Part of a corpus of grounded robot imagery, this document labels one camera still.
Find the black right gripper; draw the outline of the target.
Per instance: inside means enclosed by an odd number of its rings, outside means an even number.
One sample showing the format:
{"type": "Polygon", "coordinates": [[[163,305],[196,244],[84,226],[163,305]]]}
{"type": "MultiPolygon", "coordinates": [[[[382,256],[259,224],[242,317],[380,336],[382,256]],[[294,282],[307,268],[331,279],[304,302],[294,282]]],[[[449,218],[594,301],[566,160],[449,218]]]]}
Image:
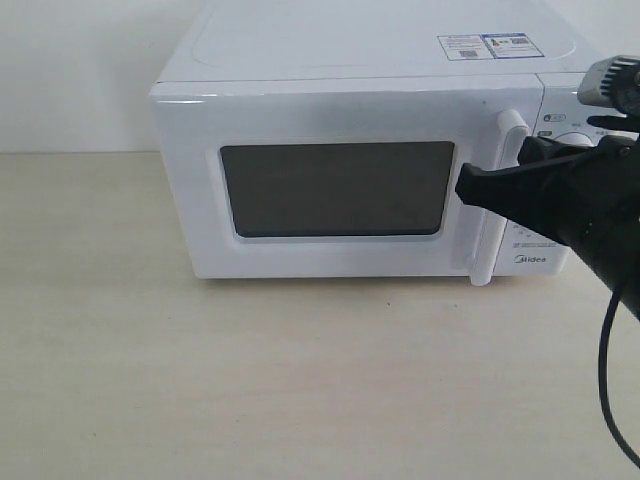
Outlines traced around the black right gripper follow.
{"type": "Polygon", "coordinates": [[[561,240],[639,315],[639,144],[607,136],[598,146],[528,136],[517,167],[465,163],[455,192],[551,240],[561,240]]]}

